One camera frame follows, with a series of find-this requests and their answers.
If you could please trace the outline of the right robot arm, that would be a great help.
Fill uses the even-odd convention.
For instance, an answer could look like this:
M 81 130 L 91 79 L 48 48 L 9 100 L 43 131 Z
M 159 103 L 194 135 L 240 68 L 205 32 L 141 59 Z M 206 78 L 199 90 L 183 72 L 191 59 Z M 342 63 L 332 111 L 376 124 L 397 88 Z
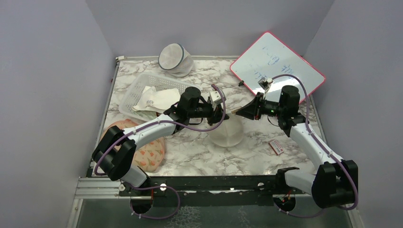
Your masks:
M 358 205 L 357 164 L 337 155 L 318 137 L 308 119 L 298 111 L 299 100 L 298 88 L 286 85 L 281 89 L 278 102 L 265 100 L 262 93 L 257 93 L 235 114 L 251 120 L 258 120 L 262 115 L 276 117 L 280 129 L 314 164 L 315 175 L 297 167 L 278 170 L 274 180 L 278 192 L 286 193 L 296 188 L 311 195 L 322 209 L 354 209 Z

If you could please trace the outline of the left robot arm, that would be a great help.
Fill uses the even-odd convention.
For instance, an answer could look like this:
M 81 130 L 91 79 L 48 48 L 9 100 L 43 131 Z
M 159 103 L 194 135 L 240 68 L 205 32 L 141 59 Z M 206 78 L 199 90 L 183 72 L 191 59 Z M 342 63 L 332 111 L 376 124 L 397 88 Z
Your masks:
M 204 100 L 200 89 L 190 86 L 181 94 L 180 100 L 157 118 L 136 127 L 119 129 L 110 127 L 96 146 L 92 159 L 96 162 L 95 175 L 107 175 L 110 180 L 131 184 L 132 190 L 144 195 L 149 190 L 149 176 L 138 165 L 133 165 L 135 152 L 156 139 L 173 135 L 182 129 L 201 132 L 190 123 L 192 118 L 206 119 L 211 126 L 206 131 L 218 128 L 227 118 L 226 97 L 216 86 L 209 98 Z

